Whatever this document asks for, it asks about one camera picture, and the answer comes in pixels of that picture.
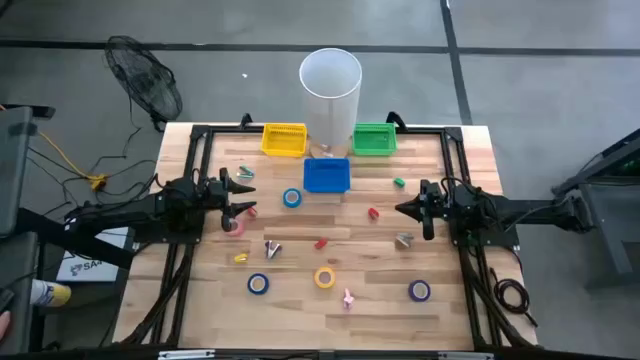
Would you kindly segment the yellow plastic basket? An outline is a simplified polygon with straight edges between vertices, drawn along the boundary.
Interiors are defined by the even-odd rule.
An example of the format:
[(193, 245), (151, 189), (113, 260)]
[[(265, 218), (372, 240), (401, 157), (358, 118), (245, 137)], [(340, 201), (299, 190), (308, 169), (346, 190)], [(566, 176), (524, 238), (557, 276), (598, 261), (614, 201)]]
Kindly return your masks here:
[(307, 128), (302, 123), (266, 123), (261, 150), (269, 156), (302, 157), (307, 150)]

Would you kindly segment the grey equipment stand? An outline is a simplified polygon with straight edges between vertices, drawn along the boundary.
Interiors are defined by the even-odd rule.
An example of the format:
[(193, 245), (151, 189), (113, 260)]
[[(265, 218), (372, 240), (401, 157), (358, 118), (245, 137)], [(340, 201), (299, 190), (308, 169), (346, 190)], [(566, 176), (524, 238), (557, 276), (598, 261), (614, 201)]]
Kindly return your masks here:
[(594, 155), (573, 176), (551, 188), (559, 197), (578, 191), (615, 271), (587, 283), (588, 289), (640, 285), (626, 246), (640, 246), (640, 128)]

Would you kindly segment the purple tape roll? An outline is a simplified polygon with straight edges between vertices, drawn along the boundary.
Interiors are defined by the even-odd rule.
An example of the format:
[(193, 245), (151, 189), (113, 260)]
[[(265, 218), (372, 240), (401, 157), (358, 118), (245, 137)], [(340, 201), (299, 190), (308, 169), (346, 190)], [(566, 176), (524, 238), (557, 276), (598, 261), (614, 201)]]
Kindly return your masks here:
[(425, 280), (414, 280), (408, 286), (408, 295), (414, 302), (426, 302), (431, 296), (431, 287)]

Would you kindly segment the silver metal bracket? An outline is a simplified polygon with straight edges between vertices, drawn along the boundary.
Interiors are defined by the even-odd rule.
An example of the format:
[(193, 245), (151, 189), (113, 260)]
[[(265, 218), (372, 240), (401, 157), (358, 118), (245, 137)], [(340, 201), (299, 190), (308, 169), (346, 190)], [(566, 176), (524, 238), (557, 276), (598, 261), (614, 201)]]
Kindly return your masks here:
[(213, 349), (172, 350), (159, 352), (157, 360), (205, 360), (215, 356)]
[(464, 351), (443, 351), (439, 352), (438, 360), (495, 360), (491, 353), (464, 352)]

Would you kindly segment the blue plastic basket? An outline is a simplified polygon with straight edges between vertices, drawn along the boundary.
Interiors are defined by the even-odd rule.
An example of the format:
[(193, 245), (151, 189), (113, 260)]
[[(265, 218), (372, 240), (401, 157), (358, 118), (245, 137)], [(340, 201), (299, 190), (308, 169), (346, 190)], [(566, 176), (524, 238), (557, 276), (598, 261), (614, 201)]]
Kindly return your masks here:
[(303, 188), (313, 193), (345, 193), (351, 189), (351, 166), (346, 158), (304, 160)]

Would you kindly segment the white cylinder shade lamp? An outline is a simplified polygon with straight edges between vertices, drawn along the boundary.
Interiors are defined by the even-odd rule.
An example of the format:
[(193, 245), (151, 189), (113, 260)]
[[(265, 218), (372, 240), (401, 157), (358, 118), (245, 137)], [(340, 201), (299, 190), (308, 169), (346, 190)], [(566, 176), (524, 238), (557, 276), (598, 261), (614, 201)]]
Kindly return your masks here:
[(343, 158), (358, 117), (362, 66), (350, 52), (323, 48), (307, 55), (299, 67), (304, 89), (304, 118), (313, 158)]

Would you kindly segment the pink tape roll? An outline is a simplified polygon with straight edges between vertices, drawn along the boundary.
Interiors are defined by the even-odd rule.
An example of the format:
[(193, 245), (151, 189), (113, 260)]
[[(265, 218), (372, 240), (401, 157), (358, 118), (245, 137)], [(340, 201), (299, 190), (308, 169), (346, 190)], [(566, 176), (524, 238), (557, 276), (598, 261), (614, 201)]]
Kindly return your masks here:
[(222, 230), (227, 236), (237, 237), (244, 233), (244, 224), (235, 218), (223, 216), (221, 219)]

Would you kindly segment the green plastic basket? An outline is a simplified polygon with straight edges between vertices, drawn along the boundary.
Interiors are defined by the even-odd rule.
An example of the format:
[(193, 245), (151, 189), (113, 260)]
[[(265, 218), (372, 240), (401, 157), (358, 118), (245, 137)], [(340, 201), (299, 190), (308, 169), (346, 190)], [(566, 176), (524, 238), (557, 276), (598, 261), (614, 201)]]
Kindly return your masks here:
[(391, 123), (357, 123), (352, 149), (358, 156), (390, 156), (397, 150), (396, 130)]

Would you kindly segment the dark blue tape roll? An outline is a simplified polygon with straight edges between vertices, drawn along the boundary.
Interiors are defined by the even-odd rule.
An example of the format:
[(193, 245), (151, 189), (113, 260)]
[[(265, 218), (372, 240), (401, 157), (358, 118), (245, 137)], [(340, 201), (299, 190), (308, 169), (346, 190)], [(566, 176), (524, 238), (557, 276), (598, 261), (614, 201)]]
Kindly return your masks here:
[(262, 273), (252, 274), (247, 281), (247, 288), (251, 294), (264, 295), (270, 287), (269, 279)]

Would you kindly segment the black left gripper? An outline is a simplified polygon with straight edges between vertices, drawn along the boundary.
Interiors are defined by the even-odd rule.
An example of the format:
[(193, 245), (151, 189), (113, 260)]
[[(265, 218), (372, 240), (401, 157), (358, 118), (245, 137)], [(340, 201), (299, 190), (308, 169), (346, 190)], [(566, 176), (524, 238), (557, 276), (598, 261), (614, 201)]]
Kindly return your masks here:
[(221, 226), (225, 232), (233, 228), (231, 218), (249, 210), (256, 202), (230, 203), (229, 194), (244, 194), (254, 192), (255, 188), (231, 181), (226, 167), (219, 170), (217, 178), (207, 178), (203, 185), (203, 204), (207, 210), (220, 210)]

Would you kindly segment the yellow and white can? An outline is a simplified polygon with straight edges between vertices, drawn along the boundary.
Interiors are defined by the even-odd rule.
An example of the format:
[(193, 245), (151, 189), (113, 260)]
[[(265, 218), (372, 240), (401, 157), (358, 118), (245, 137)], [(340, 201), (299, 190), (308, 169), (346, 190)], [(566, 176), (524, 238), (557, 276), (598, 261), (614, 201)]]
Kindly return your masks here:
[(30, 304), (41, 307), (61, 307), (71, 298), (69, 286), (34, 279), (31, 281)]

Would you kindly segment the grey equipment cart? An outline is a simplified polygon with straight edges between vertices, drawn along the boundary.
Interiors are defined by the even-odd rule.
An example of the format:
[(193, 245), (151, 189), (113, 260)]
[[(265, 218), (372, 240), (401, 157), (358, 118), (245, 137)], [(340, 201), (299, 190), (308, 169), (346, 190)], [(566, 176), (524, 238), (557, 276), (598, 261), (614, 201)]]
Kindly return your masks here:
[(32, 107), (0, 105), (0, 357), (29, 350), (32, 279), (42, 272), (39, 240), (124, 269), (133, 258), (93, 236), (69, 234), (20, 206), (29, 139), (36, 132)]

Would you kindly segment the white printed sign board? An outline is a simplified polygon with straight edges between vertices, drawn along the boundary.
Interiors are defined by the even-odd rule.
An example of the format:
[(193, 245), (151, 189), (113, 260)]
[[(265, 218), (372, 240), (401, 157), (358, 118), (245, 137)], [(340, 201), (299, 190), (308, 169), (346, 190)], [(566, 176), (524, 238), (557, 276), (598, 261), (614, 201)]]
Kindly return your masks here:
[[(133, 229), (120, 227), (102, 231), (96, 238), (124, 249), (133, 235)], [(87, 256), (74, 255), (66, 251), (56, 275), (56, 281), (60, 283), (114, 282), (117, 273), (118, 268), (115, 265), (101, 260), (90, 259)]]

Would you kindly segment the black floor fan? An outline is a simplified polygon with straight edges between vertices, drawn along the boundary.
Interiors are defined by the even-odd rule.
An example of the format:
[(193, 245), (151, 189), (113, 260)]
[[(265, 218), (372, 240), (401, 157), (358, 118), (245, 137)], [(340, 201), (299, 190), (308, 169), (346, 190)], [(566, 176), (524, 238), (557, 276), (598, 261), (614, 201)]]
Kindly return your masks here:
[(156, 131), (163, 132), (180, 116), (183, 101), (174, 72), (142, 43), (130, 36), (114, 35), (108, 38), (104, 54), (112, 74), (131, 100), (149, 115)]

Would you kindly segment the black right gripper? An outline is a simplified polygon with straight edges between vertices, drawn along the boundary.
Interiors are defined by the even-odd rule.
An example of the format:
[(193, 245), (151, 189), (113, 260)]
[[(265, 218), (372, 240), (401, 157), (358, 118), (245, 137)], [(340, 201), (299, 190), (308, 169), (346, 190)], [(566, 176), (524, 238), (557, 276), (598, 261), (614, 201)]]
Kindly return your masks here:
[(449, 215), (449, 204), (437, 183), (429, 180), (421, 181), (421, 196), (395, 206), (395, 210), (416, 220), (422, 221), (423, 237), (432, 240), (434, 235), (434, 219), (444, 219)]

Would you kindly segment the yellow tape roll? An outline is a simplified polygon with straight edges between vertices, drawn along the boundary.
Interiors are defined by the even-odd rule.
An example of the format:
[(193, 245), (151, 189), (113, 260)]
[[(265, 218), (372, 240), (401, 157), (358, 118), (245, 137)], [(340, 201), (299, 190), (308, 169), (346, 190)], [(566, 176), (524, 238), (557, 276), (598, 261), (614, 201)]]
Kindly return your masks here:
[(329, 267), (320, 267), (314, 273), (314, 282), (321, 289), (331, 288), (335, 281), (335, 272)]

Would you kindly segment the black aluminium table frame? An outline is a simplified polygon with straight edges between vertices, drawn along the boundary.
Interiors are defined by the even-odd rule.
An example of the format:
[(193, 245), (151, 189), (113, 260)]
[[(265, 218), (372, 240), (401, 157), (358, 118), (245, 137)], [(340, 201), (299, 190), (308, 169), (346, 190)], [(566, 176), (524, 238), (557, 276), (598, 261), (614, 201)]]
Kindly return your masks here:
[[(252, 349), (469, 350), (473, 338), (466, 307), (459, 254), (447, 225), (435, 224), (431, 241), (420, 225), (397, 212), (413, 198), (423, 179), (467, 176), (497, 193), (501, 183), (489, 131), (484, 126), (410, 125), (399, 133), (389, 157), (354, 157), (351, 189), (343, 194), (304, 193), (288, 208), (282, 196), (303, 185), (299, 158), (272, 157), (261, 150), (256, 125), (177, 123), (162, 141), (157, 163), (161, 180), (183, 173), (190, 144), (210, 143), (210, 168), (240, 165), (255, 172), (251, 180), (258, 215), (244, 219), (241, 236), (227, 236), (217, 214), (206, 218), (195, 248), (178, 342), (183, 347)], [(393, 180), (406, 185), (397, 187)], [(368, 209), (379, 212), (371, 220)], [(408, 249), (395, 246), (397, 233), (414, 236)], [(318, 250), (315, 243), (327, 238)], [(265, 242), (281, 249), (265, 257)], [(234, 257), (246, 253), (248, 261)], [(314, 282), (320, 267), (331, 268), (335, 284)], [(264, 295), (248, 291), (248, 278), (266, 275)], [(414, 302), (408, 286), (425, 280), (426, 302)], [(343, 306), (344, 289), (354, 297)]]

